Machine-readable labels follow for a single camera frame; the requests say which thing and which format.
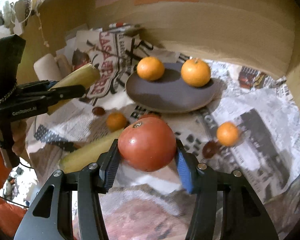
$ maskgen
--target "newspaper print cloth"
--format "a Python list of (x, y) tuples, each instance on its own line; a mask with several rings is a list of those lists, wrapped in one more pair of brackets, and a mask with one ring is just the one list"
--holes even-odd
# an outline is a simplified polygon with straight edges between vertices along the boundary
[[(141, 58), (155, 56), (163, 62), (189, 59), (138, 38), (96, 31), (78, 31), (75, 53), (84, 57), (87, 54), (99, 68), (101, 79), (83, 98), (72, 100), (51, 116), (38, 116), (32, 124), (27, 135), (27, 151), (42, 184), (58, 168), (61, 157), (75, 150), (77, 145), (109, 133), (106, 118), (111, 112), (119, 110), (131, 123), (149, 112), (131, 101), (124, 89)], [(162, 114), (162, 119), (200, 162), (227, 173), (240, 169), (265, 203), (283, 239), (300, 216), (298, 108), (284, 78), (275, 81), (244, 66), (206, 62), (219, 85), (214, 100), (188, 114)], [(80, 64), (72, 63), (74, 68)], [(103, 107), (106, 115), (94, 116), (91, 111), (95, 106)], [(224, 148), (211, 159), (204, 159), (203, 146), (215, 139), (218, 126), (226, 121), (236, 123), (242, 130), (241, 142)], [(184, 239), (194, 201), (195, 196), (182, 189), (173, 162), (159, 171), (143, 173), (123, 161), (114, 187), (108, 194), (100, 195), (106, 228), (113, 240)], [(214, 239), (218, 239), (221, 232), (221, 193), (217, 203)], [(74, 193), (74, 234), (80, 239), (76, 207)]]

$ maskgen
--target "screw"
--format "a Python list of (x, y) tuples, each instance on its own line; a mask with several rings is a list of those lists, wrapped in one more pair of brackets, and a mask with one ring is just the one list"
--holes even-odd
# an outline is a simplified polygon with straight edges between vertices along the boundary
[(236, 177), (241, 177), (242, 173), (240, 171), (234, 171), (233, 175)]
[(61, 171), (61, 170), (56, 170), (56, 171), (53, 173), (53, 176), (59, 177), (61, 174), (62, 174), (62, 171)]
[(96, 163), (90, 163), (89, 164), (89, 169), (90, 170), (94, 170), (94, 169), (96, 169), (98, 167), (98, 164), (96, 164)]
[(206, 165), (205, 163), (199, 163), (199, 164), (198, 164), (198, 168), (199, 168), (200, 170), (205, 170), (205, 169), (207, 168), (207, 165)]

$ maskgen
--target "blue gripper pad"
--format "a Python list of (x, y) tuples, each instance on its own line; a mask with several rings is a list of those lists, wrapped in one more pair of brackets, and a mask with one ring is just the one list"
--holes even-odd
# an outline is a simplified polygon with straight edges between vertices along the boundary
[(180, 140), (177, 140), (177, 153), (175, 156), (178, 174), (183, 188), (189, 193), (194, 193), (194, 183), (197, 177), (196, 162), (191, 153), (187, 153)]

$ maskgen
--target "human hand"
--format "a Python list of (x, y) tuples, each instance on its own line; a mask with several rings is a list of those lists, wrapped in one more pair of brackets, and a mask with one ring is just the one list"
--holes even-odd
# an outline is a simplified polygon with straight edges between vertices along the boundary
[(24, 120), (11, 124), (12, 138), (14, 140), (12, 151), (17, 156), (20, 156), (26, 147), (26, 128), (27, 123)]

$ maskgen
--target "plate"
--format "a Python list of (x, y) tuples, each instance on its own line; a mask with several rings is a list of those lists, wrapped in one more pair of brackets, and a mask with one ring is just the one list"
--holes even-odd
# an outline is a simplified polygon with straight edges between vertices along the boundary
[(159, 113), (181, 114), (204, 107), (211, 102), (218, 86), (213, 79), (194, 88), (181, 78), (182, 63), (165, 63), (162, 78), (149, 82), (133, 73), (126, 82), (127, 95), (138, 105)]

